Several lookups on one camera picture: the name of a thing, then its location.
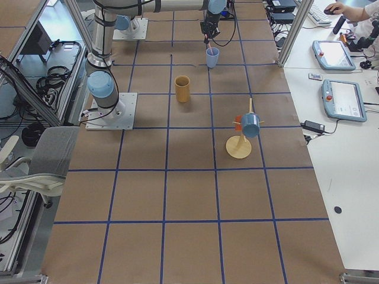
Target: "brown cup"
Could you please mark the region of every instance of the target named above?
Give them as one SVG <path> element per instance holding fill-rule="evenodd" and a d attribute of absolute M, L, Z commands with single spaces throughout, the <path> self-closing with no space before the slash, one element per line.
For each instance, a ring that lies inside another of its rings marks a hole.
<path fill-rule="evenodd" d="M 187 102 L 190 98 L 190 79 L 187 76 L 175 78 L 175 95 L 178 102 Z"/>

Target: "light blue cup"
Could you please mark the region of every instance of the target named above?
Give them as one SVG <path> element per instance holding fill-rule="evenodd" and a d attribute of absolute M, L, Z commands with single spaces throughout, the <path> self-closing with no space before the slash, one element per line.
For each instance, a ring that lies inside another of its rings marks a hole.
<path fill-rule="evenodd" d="M 217 47 L 207 48 L 207 66 L 209 68 L 214 68 L 217 65 L 219 54 L 220 54 L 220 51 Z"/>
<path fill-rule="evenodd" d="M 259 116 L 254 113 L 244 114 L 241 118 L 242 133 L 246 137 L 253 138 L 259 134 Z"/>

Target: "wooden round base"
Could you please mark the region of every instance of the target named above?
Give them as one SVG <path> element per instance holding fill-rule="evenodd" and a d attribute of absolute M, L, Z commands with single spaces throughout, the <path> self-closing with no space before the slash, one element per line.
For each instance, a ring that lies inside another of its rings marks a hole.
<path fill-rule="evenodd" d="M 250 155 L 251 143 L 243 136 L 232 136 L 226 141 L 226 151 L 236 159 L 243 159 Z"/>

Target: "keyboard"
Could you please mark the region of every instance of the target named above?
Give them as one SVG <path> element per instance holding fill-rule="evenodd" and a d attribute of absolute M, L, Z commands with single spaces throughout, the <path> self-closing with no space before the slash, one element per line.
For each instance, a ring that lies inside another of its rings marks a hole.
<path fill-rule="evenodd" d="M 301 0 L 295 0 L 295 3 L 300 6 Z M 316 6 L 316 4 L 312 4 L 312 7 L 308 12 L 308 18 L 314 22 L 314 24 L 322 27 L 328 27 L 332 24 L 332 20 L 325 15 L 324 12 Z"/>

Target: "gray chair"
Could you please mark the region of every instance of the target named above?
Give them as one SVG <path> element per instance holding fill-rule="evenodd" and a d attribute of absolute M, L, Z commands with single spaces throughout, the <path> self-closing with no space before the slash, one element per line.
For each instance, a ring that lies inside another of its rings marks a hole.
<path fill-rule="evenodd" d="M 0 192 L 36 191 L 41 194 L 45 206 L 47 208 L 51 206 L 49 196 L 62 194 L 78 132 L 79 127 L 62 126 L 46 129 L 31 159 L 18 158 L 0 172 Z M 16 138 L 10 138 L 0 150 L 0 169 L 4 157 L 8 157 L 15 142 Z M 19 168 L 23 163 L 29 165 L 27 173 Z"/>

